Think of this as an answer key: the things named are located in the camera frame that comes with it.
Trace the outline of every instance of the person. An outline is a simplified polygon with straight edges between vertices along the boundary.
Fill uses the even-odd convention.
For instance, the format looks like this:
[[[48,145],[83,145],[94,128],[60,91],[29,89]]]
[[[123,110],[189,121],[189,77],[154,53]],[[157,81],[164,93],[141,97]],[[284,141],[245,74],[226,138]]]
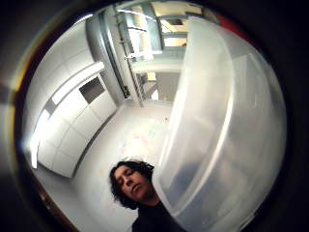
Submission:
[[[119,161],[109,173],[114,200],[125,208],[138,209],[132,232],[185,232],[156,194],[153,171],[152,165],[141,160]]]

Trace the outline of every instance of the light fixture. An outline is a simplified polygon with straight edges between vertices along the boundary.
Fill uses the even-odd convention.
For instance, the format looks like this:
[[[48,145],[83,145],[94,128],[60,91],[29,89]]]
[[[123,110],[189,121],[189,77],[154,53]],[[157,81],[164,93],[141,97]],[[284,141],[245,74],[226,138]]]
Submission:
[[[152,18],[150,16],[147,16],[147,15],[144,15],[144,14],[141,14],[141,13],[138,13],[138,12],[133,12],[133,11],[128,11],[128,10],[117,10],[117,12],[129,13],[129,14],[133,14],[133,15],[140,15],[140,16],[143,16],[143,17],[145,17],[147,19],[155,21],[154,18]]]
[[[70,92],[76,85],[84,81],[89,76],[92,76],[104,69],[104,64],[99,61],[95,62],[93,65],[88,66],[86,69],[78,72],[72,76],[67,82],[65,82],[53,95],[51,98],[55,104],[58,104],[61,99]]]
[[[46,125],[48,123],[48,118],[50,114],[45,109],[36,125],[35,131],[31,137],[30,141],[30,150],[31,150],[31,164],[34,168],[37,168],[38,164],[38,149],[39,149],[39,143],[42,138],[42,135],[44,133],[44,130],[46,128]]]
[[[92,17],[92,16],[93,16],[93,14],[86,14],[86,15],[82,16],[81,18],[79,18],[73,25],[75,25],[78,22],[81,22],[81,21],[83,21],[83,20],[85,20],[85,19],[87,19],[89,17]]]

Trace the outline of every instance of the clear plastic container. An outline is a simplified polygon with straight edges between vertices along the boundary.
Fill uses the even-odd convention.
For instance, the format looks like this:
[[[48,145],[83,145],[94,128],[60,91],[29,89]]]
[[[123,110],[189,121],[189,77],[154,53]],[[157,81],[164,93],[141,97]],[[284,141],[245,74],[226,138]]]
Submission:
[[[183,71],[154,187],[187,231],[237,231],[280,169],[282,94],[270,65],[237,35],[190,17]]]

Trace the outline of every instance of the window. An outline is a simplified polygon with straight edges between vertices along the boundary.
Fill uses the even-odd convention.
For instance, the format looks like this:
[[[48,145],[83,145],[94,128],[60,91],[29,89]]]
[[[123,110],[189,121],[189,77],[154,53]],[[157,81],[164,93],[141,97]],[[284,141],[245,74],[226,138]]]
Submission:
[[[84,84],[82,87],[79,88],[79,92],[85,98],[87,103],[91,103],[104,91],[105,90],[102,84],[99,82],[97,77],[87,82],[86,84]]]

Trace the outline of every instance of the eye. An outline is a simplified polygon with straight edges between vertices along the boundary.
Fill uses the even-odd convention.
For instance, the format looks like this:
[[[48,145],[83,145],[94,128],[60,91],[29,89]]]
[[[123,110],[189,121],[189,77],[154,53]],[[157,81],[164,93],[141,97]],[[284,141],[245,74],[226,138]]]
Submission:
[[[124,184],[124,181],[123,180],[119,180],[118,181],[118,185],[121,187],[122,185]]]
[[[126,174],[126,176],[129,176],[129,175],[133,174],[133,172],[134,172],[134,170],[127,169],[125,174]]]

